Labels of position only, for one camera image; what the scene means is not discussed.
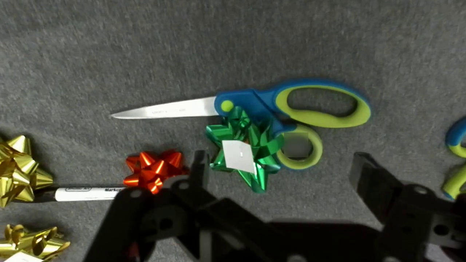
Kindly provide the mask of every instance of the scissor blade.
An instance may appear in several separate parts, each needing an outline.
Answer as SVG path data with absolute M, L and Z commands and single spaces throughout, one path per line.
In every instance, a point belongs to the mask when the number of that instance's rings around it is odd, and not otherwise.
M 190 117 L 218 114 L 214 107 L 215 95 L 177 100 L 153 106 L 137 107 L 113 113 L 116 119 L 154 119 L 154 117 Z

